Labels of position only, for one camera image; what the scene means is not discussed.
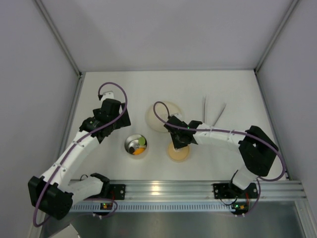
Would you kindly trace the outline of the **beige round lid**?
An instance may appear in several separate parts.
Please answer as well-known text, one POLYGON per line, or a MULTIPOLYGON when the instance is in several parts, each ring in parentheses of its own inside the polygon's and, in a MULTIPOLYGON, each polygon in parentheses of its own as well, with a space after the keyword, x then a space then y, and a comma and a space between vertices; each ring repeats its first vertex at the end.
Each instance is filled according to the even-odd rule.
POLYGON ((171 160, 175 162, 183 162, 190 155, 190 146, 186 146, 181 149, 175 149, 173 143, 171 142, 168 146, 167 154, 171 160))

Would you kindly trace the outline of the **steel lunch box bowl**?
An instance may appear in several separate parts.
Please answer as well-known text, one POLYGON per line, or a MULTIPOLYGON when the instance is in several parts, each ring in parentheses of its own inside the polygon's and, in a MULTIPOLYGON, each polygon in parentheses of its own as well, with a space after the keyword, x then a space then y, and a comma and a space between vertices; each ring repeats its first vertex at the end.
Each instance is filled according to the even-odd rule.
POLYGON ((145 146, 140 146, 139 143, 138 143, 138 138, 139 137, 145 137, 144 135, 141 135, 141 134, 132 134, 130 136, 128 136, 125 141, 124 141, 124 149, 126 151, 126 153, 132 158, 132 159, 143 159, 145 158, 145 156, 147 155, 147 152, 148 152, 148 147, 149 147, 149 144, 148 144, 148 141, 146 139, 146 145, 145 146), (138 149, 138 148, 145 148, 145 151, 140 154, 140 155, 133 155, 133 153, 129 153, 129 148, 130 147, 133 147, 135 150, 138 149))

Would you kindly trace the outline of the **green round food piece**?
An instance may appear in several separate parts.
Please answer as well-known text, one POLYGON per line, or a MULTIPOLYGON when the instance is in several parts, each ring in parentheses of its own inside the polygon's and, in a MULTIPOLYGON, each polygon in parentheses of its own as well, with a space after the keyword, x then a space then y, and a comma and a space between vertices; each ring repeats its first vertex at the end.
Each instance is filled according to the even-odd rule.
POLYGON ((141 136, 138 138, 138 143, 140 146, 145 146, 146 145, 146 139, 145 137, 141 136))

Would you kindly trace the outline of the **orange fish-shaped food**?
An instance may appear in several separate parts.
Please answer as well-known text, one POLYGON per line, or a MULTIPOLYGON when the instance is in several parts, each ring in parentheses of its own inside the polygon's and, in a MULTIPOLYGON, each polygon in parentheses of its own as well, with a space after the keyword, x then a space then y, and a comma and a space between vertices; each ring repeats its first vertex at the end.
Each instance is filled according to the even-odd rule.
POLYGON ((133 155, 140 155, 145 151, 145 148, 138 148, 133 152, 133 155))

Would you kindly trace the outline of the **metal serving tongs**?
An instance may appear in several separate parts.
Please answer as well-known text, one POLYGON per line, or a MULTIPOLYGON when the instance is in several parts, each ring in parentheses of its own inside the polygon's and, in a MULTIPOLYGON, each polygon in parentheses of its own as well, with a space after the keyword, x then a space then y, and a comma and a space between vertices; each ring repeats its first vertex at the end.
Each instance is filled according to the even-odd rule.
POLYGON ((225 102, 215 102, 214 100, 209 100, 209 97, 205 95, 203 97, 203 123, 215 126, 221 115, 226 108, 225 102))

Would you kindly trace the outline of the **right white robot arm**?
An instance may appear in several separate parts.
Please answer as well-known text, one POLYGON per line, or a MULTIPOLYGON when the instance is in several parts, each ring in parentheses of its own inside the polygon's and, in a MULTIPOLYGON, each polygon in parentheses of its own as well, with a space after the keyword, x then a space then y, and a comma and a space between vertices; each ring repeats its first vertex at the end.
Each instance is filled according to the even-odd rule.
POLYGON ((275 143, 254 125, 243 132, 215 128, 197 120, 187 124, 170 116, 164 127, 170 133, 175 149, 190 144, 212 145, 240 154, 244 165, 234 173, 228 185, 236 194, 243 193, 257 178, 266 177, 279 154, 275 143))

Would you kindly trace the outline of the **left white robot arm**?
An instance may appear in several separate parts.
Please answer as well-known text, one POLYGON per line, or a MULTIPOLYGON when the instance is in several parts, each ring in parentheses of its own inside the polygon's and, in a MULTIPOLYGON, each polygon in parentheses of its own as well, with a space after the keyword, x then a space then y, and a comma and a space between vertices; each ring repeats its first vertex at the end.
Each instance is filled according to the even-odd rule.
POLYGON ((113 199, 110 180, 93 173, 82 181, 70 183, 80 165, 102 141, 114 130, 130 126, 126 103, 115 99, 104 99, 93 117, 85 119, 75 138, 59 159, 40 177, 33 176, 28 182, 31 203, 34 206, 33 220, 37 212, 60 220, 70 208, 87 199, 113 199))

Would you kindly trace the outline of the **cream round plate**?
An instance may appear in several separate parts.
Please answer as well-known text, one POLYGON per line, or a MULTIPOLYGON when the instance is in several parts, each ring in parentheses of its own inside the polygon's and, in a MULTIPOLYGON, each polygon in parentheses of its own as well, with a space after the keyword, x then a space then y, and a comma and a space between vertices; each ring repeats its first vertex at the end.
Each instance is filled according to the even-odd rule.
MULTIPOLYGON (((163 101, 163 103, 167 106, 168 110, 169 110, 169 114, 174 114, 174 113, 181 113, 182 111, 181 109, 173 102, 169 102, 169 101, 163 101)), ((154 114, 154 110, 153 110, 153 104, 149 106, 146 115, 145 115, 145 119, 146 119, 146 123, 147 125, 157 131, 157 132, 168 132, 167 129, 164 127, 164 123, 161 122, 154 114)), ((158 116, 164 120, 164 121, 168 121, 168 112, 167 109, 165 108, 165 106, 163 104, 158 103, 156 105, 156 113, 158 114, 158 116)))

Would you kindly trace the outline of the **right black base bracket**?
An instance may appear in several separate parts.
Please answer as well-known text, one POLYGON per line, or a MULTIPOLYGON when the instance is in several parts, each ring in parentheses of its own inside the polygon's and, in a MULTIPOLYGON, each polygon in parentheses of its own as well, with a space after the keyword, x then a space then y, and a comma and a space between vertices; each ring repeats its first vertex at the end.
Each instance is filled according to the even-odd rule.
POLYGON ((228 182, 213 183, 212 188, 214 198, 217 200, 234 198, 234 195, 229 190, 228 182))

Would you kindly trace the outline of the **black base bracket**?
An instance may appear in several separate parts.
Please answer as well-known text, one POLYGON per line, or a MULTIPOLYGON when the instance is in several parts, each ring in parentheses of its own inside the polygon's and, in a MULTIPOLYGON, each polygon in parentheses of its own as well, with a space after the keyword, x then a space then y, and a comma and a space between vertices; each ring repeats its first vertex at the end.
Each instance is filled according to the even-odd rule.
POLYGON ((125 184, 111 184, 109 187, 108 198, 111 200, 124 200, 126 193, 125 184))
POLYGON ((228 182, 213 183, 212 188, 214 198, 217 200, 234 198, 234 195, 229 190, 228 182))

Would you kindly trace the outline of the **left black base bracket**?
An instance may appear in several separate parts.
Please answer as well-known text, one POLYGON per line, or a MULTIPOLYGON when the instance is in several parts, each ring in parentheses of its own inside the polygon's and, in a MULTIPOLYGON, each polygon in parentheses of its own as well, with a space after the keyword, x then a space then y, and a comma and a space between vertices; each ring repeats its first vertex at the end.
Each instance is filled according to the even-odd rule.
POLYGON ((108 198, 111 200, 124 200, 126 193, 125 184, 111 184, 109 187, 108 198))

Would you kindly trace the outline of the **left aluminium frame post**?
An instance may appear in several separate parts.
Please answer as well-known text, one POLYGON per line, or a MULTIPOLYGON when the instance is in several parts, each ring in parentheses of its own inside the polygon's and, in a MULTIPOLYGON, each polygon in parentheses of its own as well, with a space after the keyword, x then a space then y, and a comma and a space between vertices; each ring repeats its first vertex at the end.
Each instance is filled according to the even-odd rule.
POLYGON ((66 57, 68 63, 70 64, 71 68, 73 69, 74 73, 78 78, 82 76, 82 72, 80 71, 79 67, 77 66, 74 58, 72 57, 65 41, 63 40, 58 28, 56 27, 53 19, 50 16, 50 13, 48 12, 47 8, 45 7, 42 0, 33 0, 33 3, 35 4, 36 8, 38 9, 40 15, 44 19, 45 23, 47 24, 49 30, 53 34, 57 44, 59 45, 62 53, 66 57))

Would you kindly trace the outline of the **aluminium frame post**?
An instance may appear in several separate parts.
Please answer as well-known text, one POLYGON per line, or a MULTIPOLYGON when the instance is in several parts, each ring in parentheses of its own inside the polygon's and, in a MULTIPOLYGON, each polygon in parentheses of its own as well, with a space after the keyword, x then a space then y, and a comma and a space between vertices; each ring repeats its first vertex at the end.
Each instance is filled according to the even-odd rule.
POLYGON ((261 54, 261 57, 256 64, 256 67, 254 68, 254 73, 257 76, 260 69, 262 68, 263 64, 265 63, 265 60, 269 56, 270 52, 272 51, 274 45, 277 43, 279 37, 281 36, 283 30, 287 26, 288 22, 290 21, 292 15, 296 11, 296 8, 301 3, 301 0, 292 0, 290 1, 290 4, 288 5, 285 12, 282 14, 281 20, 278 22, 277 27, 275 28, 267 46, 265 47, 263 53, 261 54))
POLYGON ((68 63, 70 64, 71 68, 73 69, 74 73, 78 78, 82 76, 82 72, 80 71, 79 67, 77 66, 74 58, 72 57, 65 41, 63 40, 58 28, 56 27, 53 19, 50 16, 50 13, 48 12, 47 8, 45 7, 42 0, 33 0, 33 3, 35 4, 36 8, 38 9, 40 15, 44 19, 45 23, 47 24, 49 30, 53 34, 57 44, 59 45, 62 53, 66 57, 68 63))

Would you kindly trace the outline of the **aluminium mounting rail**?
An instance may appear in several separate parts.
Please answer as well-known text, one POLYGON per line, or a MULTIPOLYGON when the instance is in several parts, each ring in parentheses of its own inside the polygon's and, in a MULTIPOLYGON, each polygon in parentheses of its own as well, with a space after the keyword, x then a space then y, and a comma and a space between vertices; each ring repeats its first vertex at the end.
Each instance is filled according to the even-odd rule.
MULTIPOLYGON (((110 184, 125 185, 128 201, 215 201, 219 190, 213 184, 219 181, 159 181, 159 180, 112 180, 110 184)), ((284 180, 256 183, 260 201, 297 201, 307 198, 301 182, 284 180)))

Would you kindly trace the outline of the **right aluminium frame post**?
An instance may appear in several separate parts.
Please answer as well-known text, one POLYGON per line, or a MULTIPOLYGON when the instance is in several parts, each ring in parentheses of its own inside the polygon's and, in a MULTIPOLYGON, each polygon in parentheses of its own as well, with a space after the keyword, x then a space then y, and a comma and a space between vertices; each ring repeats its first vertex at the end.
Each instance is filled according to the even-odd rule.
POLYGON ((263 64, 265 63, 265 60, 269 56, 270 52, 272 51, 274 45, 277 43, 279 37, 281 36, 283 30, 287 26, 288 22, 290 21, 292 15, 296 11, 296 8, 301 3, 301 0, 292 0, 290 1, 290 4, 288 5, 285 12, 282 14, 281 20, 278 22, 277 27, 275 28, 267 46, 265 47, 263 53, 261 54, 261 57, 256 64, 256 67, 254 68, 254 73, 257 76, 260 69, 262 68, 263 64))

